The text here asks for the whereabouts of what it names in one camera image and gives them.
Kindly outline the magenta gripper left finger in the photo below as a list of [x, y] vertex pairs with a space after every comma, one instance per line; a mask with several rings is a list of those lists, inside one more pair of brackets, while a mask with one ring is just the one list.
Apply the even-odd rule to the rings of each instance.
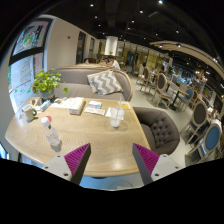
[[85, 144], [66, 155], [58, 154], [42, 169], [79, 185], [91, 155], [91, 144]]

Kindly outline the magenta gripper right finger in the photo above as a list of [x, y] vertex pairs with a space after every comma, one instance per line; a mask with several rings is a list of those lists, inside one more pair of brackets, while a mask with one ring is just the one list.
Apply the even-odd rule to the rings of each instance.
[[132, 154], [137, 163], [143, 184], [148, 185], [181, 169], [167, 154], [157, 153], [136, 143], [133, 144]]

